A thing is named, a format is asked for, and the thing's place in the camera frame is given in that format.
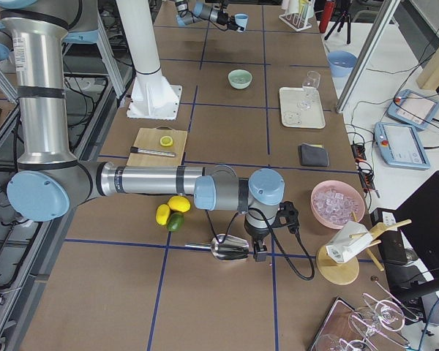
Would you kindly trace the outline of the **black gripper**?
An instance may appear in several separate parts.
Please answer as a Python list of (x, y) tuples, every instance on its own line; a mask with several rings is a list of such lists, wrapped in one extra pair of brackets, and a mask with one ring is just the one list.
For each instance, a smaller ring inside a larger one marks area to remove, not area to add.
[(235, 18), (233, 16), (229, 16), (228, 13), (223, 12), (222, 10), (217, 11), (216, 23), (224, 26), (226, 29), (237, 31), (239, 33), (243, 33), (245, 31), (245, 28), (243, 26), (239, 26), (238, 24), (236, 24)]
[(244, 223), (244, 229), (252, 238), (253, 258), (255, 262), (265, 262), (267, 258), (267, 247), (265, 238), (271, 233), (268, 228), (258, 228), (249, 222)]

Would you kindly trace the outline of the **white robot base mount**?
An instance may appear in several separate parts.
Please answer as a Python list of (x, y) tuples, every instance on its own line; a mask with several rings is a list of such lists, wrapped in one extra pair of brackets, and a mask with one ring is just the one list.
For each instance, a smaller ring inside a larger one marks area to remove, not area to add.
[(116, 4), (135, 69), (127, 116), (172, 121), (182, 87), (169, 84), (162, 73), (149, 3), (120, 0)]

